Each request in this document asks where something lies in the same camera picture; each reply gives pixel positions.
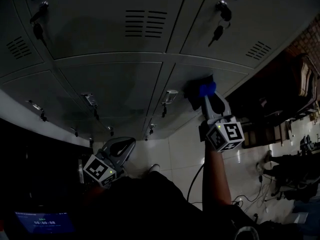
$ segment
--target gray locker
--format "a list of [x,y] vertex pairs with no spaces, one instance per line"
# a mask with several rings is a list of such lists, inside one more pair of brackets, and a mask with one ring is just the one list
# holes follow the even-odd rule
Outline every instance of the gray locker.
[[125,136],[133,137],[137,141],[140,141],[142,139],[142,130],[145,124],[145,120],[145,117],[114,117],[101,118],[100,122],[106,128],[113,128],[113,138]]
[[319,0],[224,0],[232,11],[231,26],[210,47],[219,25],[221,0],[205,0],[181,50],[195,55],[256,68],[308,23],[319,11]]
[[184,89],[187,86],[188,81],[202,79],[210,75],[213,75],[213,80],[217,83],[216,90],[222,95],[247,76],[245,73],[219,68],[176,64],[164,88],[162,97],[154,114],[157,116],[162,115],[164,108],[161,102],[163,101],[167,90],[179,91],[174,101],[166,106],[167,115],[198,113],[192,109],[188,99],[184,97]]
[[78,133],[84,139],[92,138],[95,142],[105,142],[110,133],[96,119],[80,121],[54,121],[53,123],[64,128],[71,133]]
[[0,19],[0,77],[42,63],[20,22],[13,0],[0,0]]
[[41,111],[27,102],[31,100],[45,111],[45,116],[49,121],[51,119],[63,121],[88,118],[88,115],[75,103],[50,71],[8,81],[2,85],[2,90],[40,115]]
[[112,62],[61,68],[83,101],[92,93],[98,115],[104,117],[146,116],[160,62]]
[[153,116],[151,120],[149,119],[148,127],[143,135],[143,139],[146,137],[148,140],[165,139],[196,116],[197,113],[167,115],[165,117]]
[[165,52],[183,0],[26,0],[54,59],[110,52]]

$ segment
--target human arm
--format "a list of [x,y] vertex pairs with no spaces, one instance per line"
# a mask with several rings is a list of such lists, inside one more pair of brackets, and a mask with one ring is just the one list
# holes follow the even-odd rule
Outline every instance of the human arm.
[[224,159],[222,153],[214,151],[206,141],[202,180],[203,211],[210,211],[217,206],[231,205]]

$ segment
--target screen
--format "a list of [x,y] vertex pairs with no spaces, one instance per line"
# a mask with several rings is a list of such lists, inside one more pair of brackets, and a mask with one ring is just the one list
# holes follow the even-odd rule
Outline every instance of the screen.
[[74,232],[74,226],[66,212],[64,213],[15,213],[29,233],[58,234]]

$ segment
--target person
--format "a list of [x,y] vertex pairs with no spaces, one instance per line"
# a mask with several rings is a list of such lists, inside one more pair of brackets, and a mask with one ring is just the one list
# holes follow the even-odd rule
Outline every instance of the person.
[[[278,165],[271,169],[266,169],[265,164],[275,162]],[[318,164],[320,155],[282,155],[273,156],[272,151],[268,150],[266,155],[257,163],[256,168],[262,175],[269,175],[278,180],[290,180],[294,182],[317,179],[320,177]]]
[[84,214],[82,228],[88,232],[84,238],[215,236],[233,240],[239,239],[242,229],[256,236],[246,239],[258,239],[253,220],[231,205],[223,156],[210,143],[205,144],[202,211],[187,202],[179,188],[159,171],[160,166],[155,164],[143,179],[122,177],[109,190],[97,190],[99,195]]

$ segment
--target floor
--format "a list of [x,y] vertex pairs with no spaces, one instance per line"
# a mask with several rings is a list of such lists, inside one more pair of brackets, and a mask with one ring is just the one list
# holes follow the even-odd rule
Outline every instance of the floor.
[[[161,173],[182,191],[187,197],[190,184],[204,163],[205,146],[199,140],[198,126],[201,120],[193,119],[189,124],[179,129],[169,138],[161,140],[137,141],[135,150],[125,164],[125,169],[133,178],[140,177],[153,164],[159,164]],[[320,135],[319,124],[313,125],[308,117],[292,124],[291,140],[275,143],[267,146],[259,146],[249,149],[236,148],[223,153],[226,176],[231,192],[232,200],[238,195],[246,195],[254,200],[261,188],[259,175],[256,171],[256,163],[270,149],[273,156],[295,155],[300,149],[300,140],[303,136],[310,135],[313,142],[317,142],[317,134]],[[96,143],[97,149],[102,143]],[[202,210],[202,172],[193,184],[189,201]],[[258,214],[258,223],[272,220],[283,223],[293,207],[292,200],[271,199],[274,181],[263,178],[262,190],[258,199],[251,203],[245,198],[238,198],[242,210],[253,218]]]

